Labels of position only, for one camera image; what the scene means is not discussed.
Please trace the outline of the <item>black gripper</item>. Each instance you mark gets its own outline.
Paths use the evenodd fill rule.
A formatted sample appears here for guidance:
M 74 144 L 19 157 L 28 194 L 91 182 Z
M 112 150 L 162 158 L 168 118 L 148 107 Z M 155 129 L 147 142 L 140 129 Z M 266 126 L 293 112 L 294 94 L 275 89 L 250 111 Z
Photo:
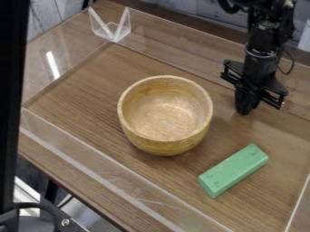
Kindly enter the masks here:
M 249 115 L 261 102 L 275 109 L 283 106 L 289 90 L 278 81 L 278 52 L 246 49 L 245 62 L 225 60 L 221 77 L 235 87 L 235 107 L 241 115 Z

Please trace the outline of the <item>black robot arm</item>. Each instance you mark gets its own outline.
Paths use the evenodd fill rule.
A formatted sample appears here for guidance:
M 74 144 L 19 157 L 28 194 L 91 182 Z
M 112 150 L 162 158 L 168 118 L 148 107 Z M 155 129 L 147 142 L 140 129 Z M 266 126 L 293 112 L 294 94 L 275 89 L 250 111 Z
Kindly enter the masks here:
M 294 58 L 283 44 L 291 39 L 297 0 L 217 0 L 227 14 L 249 14 L 250 40 L 245 46 L 245 62 L 223 61 L 221 77 L 235 86 L 235 107 L 247 115 L 261 102 L 281 109 L 289 90 L 277 72 L 290 75 Z

